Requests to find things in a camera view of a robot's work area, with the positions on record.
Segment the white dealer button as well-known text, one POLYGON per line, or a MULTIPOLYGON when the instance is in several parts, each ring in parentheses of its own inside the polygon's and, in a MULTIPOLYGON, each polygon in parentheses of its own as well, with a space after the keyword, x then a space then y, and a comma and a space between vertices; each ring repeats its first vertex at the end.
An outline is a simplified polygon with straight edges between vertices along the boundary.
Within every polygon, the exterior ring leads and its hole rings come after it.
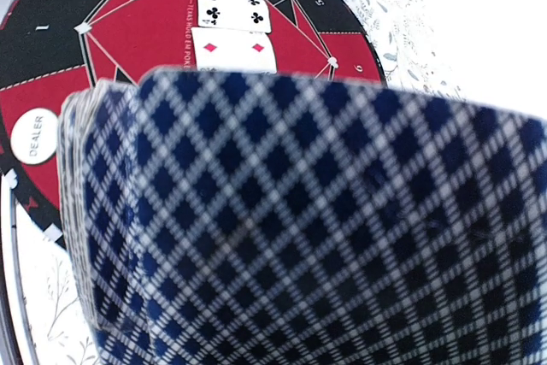
POLYGON ((49 109, 30 109, 16 121, 10 147, 17 160, 39 165, 53 157, 57 148, 58 117, 49 109))

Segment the blue checkered card deck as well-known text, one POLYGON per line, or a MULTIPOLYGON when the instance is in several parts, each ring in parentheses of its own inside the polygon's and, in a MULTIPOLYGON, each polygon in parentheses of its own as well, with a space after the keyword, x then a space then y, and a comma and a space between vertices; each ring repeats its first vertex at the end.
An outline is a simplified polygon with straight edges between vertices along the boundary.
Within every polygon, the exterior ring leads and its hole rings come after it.
POLYGON ((59 116, 102 364, 543 364, 546 124, 360 82, 161 68, 59 116))

